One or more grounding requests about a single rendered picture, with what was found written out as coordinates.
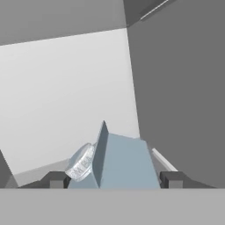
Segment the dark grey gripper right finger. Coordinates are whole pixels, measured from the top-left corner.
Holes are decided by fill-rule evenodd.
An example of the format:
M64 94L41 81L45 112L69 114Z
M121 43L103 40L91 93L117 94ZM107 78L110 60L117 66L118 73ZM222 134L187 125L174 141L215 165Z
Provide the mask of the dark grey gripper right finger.
M161 171L160 186L162 188L210 188L210 185L203 184L199 181L192 180L181 171Z

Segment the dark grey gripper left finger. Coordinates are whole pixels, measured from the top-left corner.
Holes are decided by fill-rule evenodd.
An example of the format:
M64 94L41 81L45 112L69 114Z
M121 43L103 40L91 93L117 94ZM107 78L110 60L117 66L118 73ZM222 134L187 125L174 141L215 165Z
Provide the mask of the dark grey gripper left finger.
M22 185L23 189L48 189L59 188L67 189L71 178L64 171L50 171L42 179L34 181L30 184Z

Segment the pale blue milk carton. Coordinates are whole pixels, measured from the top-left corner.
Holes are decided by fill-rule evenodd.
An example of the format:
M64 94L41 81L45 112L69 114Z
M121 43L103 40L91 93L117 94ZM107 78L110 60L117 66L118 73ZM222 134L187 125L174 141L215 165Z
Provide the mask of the pale blue milk carton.
M85 143L65 170L69 189L159 189L147 143L112 134L102 122L97 141Z

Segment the grey fridge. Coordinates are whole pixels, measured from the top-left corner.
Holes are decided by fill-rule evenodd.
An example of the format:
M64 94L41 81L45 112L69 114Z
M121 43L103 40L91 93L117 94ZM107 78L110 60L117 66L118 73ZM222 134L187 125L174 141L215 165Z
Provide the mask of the grey fridge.
M0 0L4 185L63 169L102 125L225 188L225 0Z

